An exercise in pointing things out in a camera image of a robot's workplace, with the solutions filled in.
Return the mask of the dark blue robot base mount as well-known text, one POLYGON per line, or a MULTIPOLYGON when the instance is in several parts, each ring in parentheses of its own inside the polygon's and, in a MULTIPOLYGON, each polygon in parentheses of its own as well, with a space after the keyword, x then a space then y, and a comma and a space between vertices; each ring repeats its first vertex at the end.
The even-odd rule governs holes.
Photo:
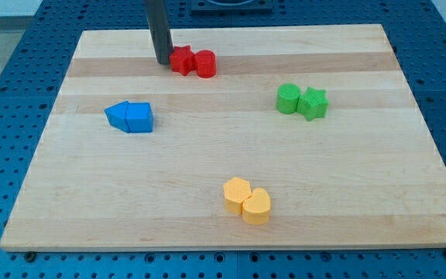
POLYGON ((190 0, 192 14, 210 12, 271 12, 273 0, 190 0))

